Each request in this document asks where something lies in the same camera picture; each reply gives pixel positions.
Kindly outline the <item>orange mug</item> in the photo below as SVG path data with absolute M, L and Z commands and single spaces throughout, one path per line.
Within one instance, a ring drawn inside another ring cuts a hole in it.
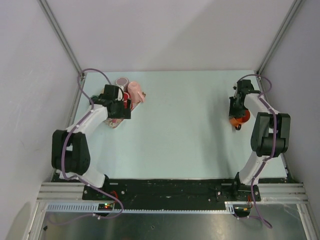
M 229 122 L 237 131 L 240 131 L 242 128 L 242 125 L 249 121 L 250 116 L 251 116 L 250 111 L 245 110 L 244 116 L 239 118 L 231 117 L 229 119 Z

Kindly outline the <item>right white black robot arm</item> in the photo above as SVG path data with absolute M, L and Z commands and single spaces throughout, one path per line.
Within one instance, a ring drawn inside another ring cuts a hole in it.
M 274 109 L 249 79 L 239 79 L 233 89 L 234 96 L 229 98 L 230 124 L 239 131 L 250 117 L 255 118 L 250 138 L 252 152 L 231 187 L 232 197 L 245 201 L 255 193 L 254 187 L 267 163 L 288 150 L 291 117 Z

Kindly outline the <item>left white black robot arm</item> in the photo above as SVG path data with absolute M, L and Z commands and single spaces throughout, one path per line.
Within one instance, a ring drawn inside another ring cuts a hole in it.
M 130 119 L 131 100 L 125 103 L 123 86 L 109 84 L 103 93 L 88 100 L 89 108 L 78 122 L 53 133 L 51 165 L 65 180 L 77 179 L 94 186 L 94 195 L 104 200 L 110 196 L 111 187 L 105 184 L 106 175 L 94 166 L 87 139 L 107 119 Z

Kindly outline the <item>red mug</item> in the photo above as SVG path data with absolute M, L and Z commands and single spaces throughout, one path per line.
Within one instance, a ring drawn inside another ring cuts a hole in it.
M 126 102 L 128 99 L 130 99 L 130 94 L 127 92 L 123 93 L 123 101 Z

